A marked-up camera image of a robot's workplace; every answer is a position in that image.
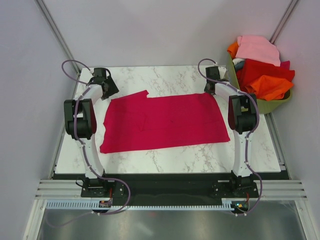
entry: basket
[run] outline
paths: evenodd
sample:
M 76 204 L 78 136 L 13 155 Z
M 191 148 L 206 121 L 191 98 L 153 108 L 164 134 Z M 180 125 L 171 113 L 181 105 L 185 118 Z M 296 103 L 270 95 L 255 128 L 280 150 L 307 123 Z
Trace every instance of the basket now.
M 232 62 L 232 58 L 229 54 L 228 54 L 226 69 L 228 74 L 228 80 L 231 83 L 231 85 L 236 87 L 237 89 L 240 89 L 234 63 Z M 292 91 L 291 89 L 289 89 L 284 94 L 283 99 L 271 100 L 271 101 L 266 101 L 264 99 L 257 99 L 256 102 L 258 105 L 259 113 L 269 114 L 273 110 L 275 110 L 277 107 L 279 107 L 281 104 L 288 102 L 291 99 L 291 97 L 292 97 Z

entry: pink towel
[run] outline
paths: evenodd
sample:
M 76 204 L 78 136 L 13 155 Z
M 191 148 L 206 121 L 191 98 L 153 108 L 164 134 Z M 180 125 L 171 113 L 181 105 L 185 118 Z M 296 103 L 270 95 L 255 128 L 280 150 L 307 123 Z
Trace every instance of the pink towel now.
M 244 35 L 238 36 L 239 45 L 235 55 L 240 59 L 252 59 L 259 62 L 280 66 L 279 51 L 264 36 Z
M 218 104 L 208 93 L 113 99 L 106 111 L 104 154 L 228 142 Z

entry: blue cloth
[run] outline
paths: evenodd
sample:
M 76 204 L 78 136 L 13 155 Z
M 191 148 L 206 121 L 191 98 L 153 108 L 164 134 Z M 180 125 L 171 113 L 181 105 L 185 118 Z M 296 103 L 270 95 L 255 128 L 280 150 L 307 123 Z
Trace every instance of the blue cloth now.
M 243 69 L 244 68 L 244 65 L 245 65 L 245 61 L 241 61 L 239 63 L 237 63 L 235 66 L 234 66 L 234 70 L 235 71 L 238 71 L 240 69 Z

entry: gray wall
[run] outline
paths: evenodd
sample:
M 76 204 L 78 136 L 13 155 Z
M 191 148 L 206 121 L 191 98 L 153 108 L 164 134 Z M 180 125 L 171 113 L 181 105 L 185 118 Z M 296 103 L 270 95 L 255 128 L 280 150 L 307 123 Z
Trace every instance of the gray wall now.
M 293 177 L 301 179 L 320 226 L 320 1 L 301 1 L 278 41 L 295 70 L 292 100 L 274 112 Z
M 271 37 L 290 0 L 44 0 L 77 60 L 91 66 L 223 63 L 243 34 Z
M 60 70 L 65 56 L 33 0 L 2 1 L 0 32 L 0 239 L 19 240 L 74 83 Z

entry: white marble table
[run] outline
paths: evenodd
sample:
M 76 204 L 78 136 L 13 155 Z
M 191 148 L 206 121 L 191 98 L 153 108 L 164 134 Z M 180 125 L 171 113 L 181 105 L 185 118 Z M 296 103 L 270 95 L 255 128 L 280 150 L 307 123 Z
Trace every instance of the white marble table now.
M 148 97 L 203 93 L 205 79 L 196 66 L 155 66 L 155 67 L 111 67 L 109 68 L 120 92 L 111 99 L 123 97 L 143 90 Z M 80 80 L 88 82 L 91 75 L 83 69 Z M 79 84 L 76 97 L 85 89 Z M 225 173 L 230 172 L 234 163 L 234 135 L 228 126 L 228 105 L 215 96 L 220 107 L 230 141 L 226 143 L 201 144 L 155 150 L 130 151 L 121 153 L 100 153 L 105 127 L 103 121 L 110 100 L 98 100 L 94 106 L 97 120 L 96 146 L 100 161 L 106 173 Z M 257 172 L 280 172 L 275 148 L 264 115 L 254 133 L 251 166 Z M 71 136 L 65 134 L 58 156 L 56 174 L 82 174 L 85 172 L 80 150 Z

